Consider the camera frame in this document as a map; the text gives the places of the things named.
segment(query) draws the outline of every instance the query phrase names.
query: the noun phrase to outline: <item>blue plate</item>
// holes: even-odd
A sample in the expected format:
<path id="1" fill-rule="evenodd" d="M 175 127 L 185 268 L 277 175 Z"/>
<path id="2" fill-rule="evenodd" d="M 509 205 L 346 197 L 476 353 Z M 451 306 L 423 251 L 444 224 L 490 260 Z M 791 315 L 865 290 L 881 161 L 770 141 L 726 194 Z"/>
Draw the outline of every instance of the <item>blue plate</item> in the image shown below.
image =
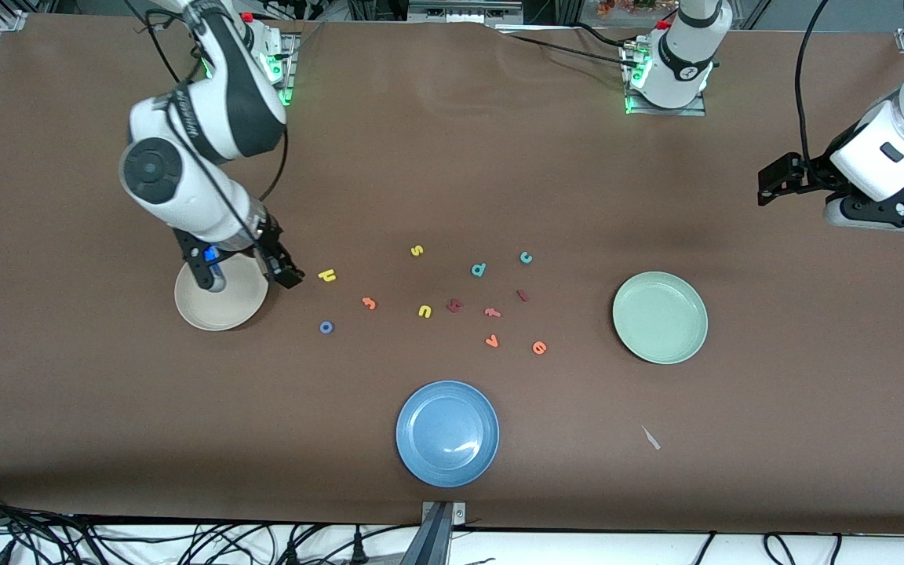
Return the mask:
<path id="1" fill-rule="evenodd" d="M 462 487 L 498 453 L 498 415 L 480 390 L 458 381 L 425 385 L 403 405 L 395 446 L 403 465 L 435 487 Z"/>

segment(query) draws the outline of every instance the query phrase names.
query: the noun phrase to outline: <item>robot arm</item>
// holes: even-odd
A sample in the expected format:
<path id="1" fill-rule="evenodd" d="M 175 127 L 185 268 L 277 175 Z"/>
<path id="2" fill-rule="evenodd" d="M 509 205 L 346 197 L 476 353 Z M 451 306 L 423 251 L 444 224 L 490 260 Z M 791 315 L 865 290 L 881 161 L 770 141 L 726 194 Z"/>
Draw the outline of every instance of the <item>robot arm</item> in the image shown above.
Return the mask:
<path id="1" fill-rule="evenodd" d="M 240 251 L 261 260 L 267 278 L 295 286 L 304 273 L 277 240 L 276 220 L 217 167 L 272 150 L 286 135 L 284 107 L 220 0 L 184 2 L 183 19 L 211 78 L 135 104 L 122 186 L 173 229 L 202 289 L 222 290 L 217 262 Z"/>
<path id="2" fill-rule="evenodd" d="M 810 164 L 790 153 L 761 171 L 758 201 L 814 190 L 832 191 L 833 225 L 904 230 L 904 82 Z"/>
<path id="3" fill-rule="evenodd" d="M 651 55 L 631 87 L 660 108 L 681 108 L 706 87 L 713 55 L 731 29 L 728 0 L 683 0 L 667 29 L 647 37 Z"/>

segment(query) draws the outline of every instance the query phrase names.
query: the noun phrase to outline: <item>table surface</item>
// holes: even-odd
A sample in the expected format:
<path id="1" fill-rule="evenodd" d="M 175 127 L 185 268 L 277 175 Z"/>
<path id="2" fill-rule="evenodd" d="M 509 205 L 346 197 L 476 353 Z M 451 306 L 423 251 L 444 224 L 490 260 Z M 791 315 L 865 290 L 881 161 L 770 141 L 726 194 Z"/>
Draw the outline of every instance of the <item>table surface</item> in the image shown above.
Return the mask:
<path id="1" fill-rule="evenodd" d="M 756 172 L 799 147 L 796 33 L 731 33 L 707 117 L 664 118 L 624 114 L 613 65 L 479 25 L 306 31 L 267 204 L 311 276 L 212 334 L 180 318 L 179 250 L 116 175 L 130 106 L 171 87 L 135 28 L 32 15 L 0 43 L 0 497 L 362 523 L 456 498 L 491 526 L 904 532 L 904 235 L 831 228 L 817 195 L 756 206 Z M 186 71 L 184 33 L 166 35 Z M 815 36 L 813 148 L 902 78 L 888 35 Z M 277 161 L 225 168 L 258 193 Z M 643 271 L 706 302 L 685 363 L 618 342 L 614 292 Z M 414 479 L 394 440 L 441 379 L 501 423 L 494 464 L 456 490 Z"/>

